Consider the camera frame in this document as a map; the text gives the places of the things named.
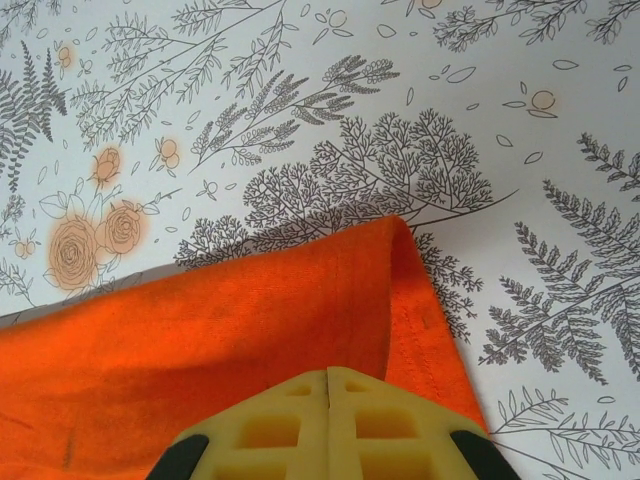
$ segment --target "floral pattern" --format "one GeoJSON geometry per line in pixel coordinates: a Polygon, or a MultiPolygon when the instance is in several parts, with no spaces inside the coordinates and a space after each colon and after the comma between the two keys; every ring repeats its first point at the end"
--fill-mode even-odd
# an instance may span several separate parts
{"type": "Polygon", "coordinates": [[[103,3],[0,0],[0,326],[396,214],[523,478],[637,477],[640,0],[103,3]]]}

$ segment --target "orange cloth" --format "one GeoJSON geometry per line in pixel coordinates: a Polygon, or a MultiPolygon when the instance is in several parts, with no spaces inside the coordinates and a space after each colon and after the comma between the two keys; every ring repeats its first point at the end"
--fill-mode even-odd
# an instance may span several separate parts
{"type": "Polygon", "coordinates": [[[186,427],[331,365],[484,426],[411,233],[389,217],[0,332],[0,478],[144,479],[186,427]]]}

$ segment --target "yellow foam piece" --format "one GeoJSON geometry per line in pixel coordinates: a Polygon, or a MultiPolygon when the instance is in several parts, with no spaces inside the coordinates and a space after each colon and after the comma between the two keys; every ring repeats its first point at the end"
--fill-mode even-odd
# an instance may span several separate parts
{"type": "Polygon", "coordinates": [[[191,480],[475,480],[449,434],[471,420],[343,367],[299,375],[184,431],[191,480]]]}

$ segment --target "black plastic part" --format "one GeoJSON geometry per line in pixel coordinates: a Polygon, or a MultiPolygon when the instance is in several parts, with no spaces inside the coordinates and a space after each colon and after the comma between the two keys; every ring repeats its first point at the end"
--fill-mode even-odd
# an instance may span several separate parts
{"type": "Polygon", "coordinates": [[[451,439],[478,480],[521,480],[490,440],[467,430],[453,432],[451,439]]]}
{"type": "Polygon", "coordinates": [[[209,445],[206,435],[191,435],[165,450],[146,480],[189,480],[209,445]]]}

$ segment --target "orange rose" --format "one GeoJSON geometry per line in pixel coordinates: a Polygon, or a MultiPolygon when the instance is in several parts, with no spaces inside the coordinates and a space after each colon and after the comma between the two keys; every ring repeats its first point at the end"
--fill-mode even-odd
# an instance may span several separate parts
{"type": "Polygon", "coordinates": [[[115,148],[107,148],[100,157],[96,157],[96,168],[91,178],[95,178],[98,186],[102,187],[119,173],[119,167],[120,153],[115,148]]]}
{"type": "Polygon", "coordinates": [[[109,213],[96,231],[98,243],[109,253],[128,253],[140,240],[140,214],[128,206],[109,213]]]}
{"type": "Polygon", "coordinates": [[[97,250],[95,231],[86,220],[76,217],[58,227],[49,247],[49,263],[60,288],[75,290],[95,281],[97,250]]]}

